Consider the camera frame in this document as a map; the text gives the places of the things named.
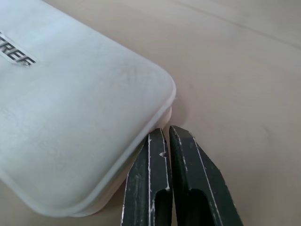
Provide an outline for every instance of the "light wood surface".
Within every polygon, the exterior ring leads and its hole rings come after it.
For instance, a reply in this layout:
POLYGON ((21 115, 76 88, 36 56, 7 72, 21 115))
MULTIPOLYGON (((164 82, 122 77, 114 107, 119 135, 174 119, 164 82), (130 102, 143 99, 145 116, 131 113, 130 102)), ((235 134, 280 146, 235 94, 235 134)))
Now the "light wood surface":
MULTIPOLYGON (((167 70, 172 124, 220 168, 245 226, 301 222, 301 2, 47 0, 167 70)), ((54 219, 0 184, 3 226, 120 224, 123 189, 100 213, 54 219)))

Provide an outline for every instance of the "black metal tool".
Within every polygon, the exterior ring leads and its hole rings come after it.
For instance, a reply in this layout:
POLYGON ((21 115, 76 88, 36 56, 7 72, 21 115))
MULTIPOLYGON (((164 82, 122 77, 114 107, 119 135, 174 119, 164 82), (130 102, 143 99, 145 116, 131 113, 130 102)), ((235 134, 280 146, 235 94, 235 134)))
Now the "black metal tool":
MULTIPOLYGON (((222 174, 193 135, 177 126, 169 135, 178 226, 242 226, 222 174)), ((163 132, 157 129, 127 176, 122 226, 171 225, 168 160, 163 132)))

